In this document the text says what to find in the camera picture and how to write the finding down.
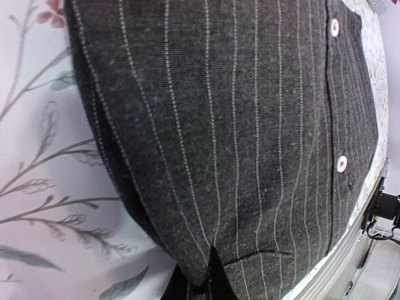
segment red flower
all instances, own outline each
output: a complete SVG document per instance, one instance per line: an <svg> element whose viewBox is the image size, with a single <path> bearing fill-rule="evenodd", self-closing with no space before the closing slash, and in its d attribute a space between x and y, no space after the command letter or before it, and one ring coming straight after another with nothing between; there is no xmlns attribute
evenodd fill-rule
<svg viewBox="0 0 400 300"><path fill-rule="evenodd" d="M64 28L66 25L64 10L60 7L60 0L47 0L51 11L44 11L37 15L38 23L45 23L51 19L51 27Z"/></svg>

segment garment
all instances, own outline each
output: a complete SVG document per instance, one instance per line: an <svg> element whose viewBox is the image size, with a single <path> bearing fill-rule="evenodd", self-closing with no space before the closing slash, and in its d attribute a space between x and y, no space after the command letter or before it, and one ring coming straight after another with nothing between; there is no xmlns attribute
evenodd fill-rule
<svg viewBox="0 0 400 300"><path fill-rule="evenodd" d="M360 17L339 0L70 0L66 15L131 216L193 286L214 246L238 299L284 296L344 233L376 148Z"/></svg>

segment green leaf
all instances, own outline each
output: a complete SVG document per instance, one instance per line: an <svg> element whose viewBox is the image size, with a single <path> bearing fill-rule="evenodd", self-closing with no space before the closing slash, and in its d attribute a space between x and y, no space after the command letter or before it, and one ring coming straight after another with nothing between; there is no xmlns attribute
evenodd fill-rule
<svg viewBox="0 0 400 300"><path fill-rule="evenodd" d="M62 89L69 88L76 84L76 79L73 71L63 71L58 74L56 80L50 85L50 89L53 91L60 91Z"/></svg>
<svg viewBox="0 0 400 300"><path fill-rule="evenodd" d="M7 259L9 261L19 261L20 263L27 264L28 266L39 268L50 268L58 271L63 271L51 261L43 258L37 254L18 250L9 246L0 245L0 259Z"/></svg>
<svg viewBox="0 0 400 300"><path fill-rule="evenodd" d="M130 295L143 280L147 271L149 270L149 266L147 266L143 271L141 271L138 275L129 278L127 280L118 282L113 284L110 288L106 289L99 296L99 300L122 300L126 296Z"/></svg>

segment cloth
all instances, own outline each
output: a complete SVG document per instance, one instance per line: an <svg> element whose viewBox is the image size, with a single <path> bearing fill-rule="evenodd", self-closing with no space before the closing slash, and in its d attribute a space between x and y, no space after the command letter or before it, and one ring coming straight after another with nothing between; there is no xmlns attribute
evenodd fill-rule
<svg viewBox="0 0 400 300"><path fill-rule="evenodd" d="M214 246L239 299L280 299L346 230L376 147L360 17L335 0L71 0L66 14L131 216L193 285Z"/></svg>

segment button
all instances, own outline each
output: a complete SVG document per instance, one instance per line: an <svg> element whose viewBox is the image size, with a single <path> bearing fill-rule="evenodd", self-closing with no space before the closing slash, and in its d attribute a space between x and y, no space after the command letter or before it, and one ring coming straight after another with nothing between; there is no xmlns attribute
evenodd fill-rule
<svg viewBox="0 0 400 300"><path fill-rule="evenodd" d="M341 156L339 157L339 159L337 160L337 171L339 173L343 173L344 170L346 170L348 166L348 158L346 156Z"/></svg>
<svg viewBox="0 0 400 300"><path fill-rule="evenodd" d="M337 19L333 19L331 22L331 34L334 38L339 34L339 21Z"/></svg>

